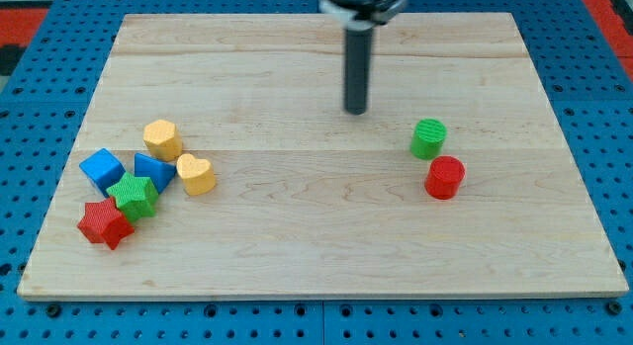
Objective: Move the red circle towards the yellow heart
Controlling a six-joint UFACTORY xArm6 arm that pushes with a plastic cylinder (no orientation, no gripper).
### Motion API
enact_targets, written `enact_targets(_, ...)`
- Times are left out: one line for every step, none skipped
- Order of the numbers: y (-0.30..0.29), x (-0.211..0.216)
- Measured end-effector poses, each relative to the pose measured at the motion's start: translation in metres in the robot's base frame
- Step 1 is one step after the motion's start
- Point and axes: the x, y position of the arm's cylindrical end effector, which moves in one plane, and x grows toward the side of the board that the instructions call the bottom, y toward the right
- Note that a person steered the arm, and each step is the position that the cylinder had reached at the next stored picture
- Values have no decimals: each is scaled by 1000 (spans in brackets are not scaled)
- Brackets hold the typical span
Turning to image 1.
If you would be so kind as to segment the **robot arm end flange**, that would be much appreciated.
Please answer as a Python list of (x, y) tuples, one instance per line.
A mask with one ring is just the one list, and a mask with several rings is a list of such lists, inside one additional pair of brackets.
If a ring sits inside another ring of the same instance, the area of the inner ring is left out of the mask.
[(390, 22), (408, 0), (318, 0), (319, 9), (332, 16), (343, 29), (366, 31)]

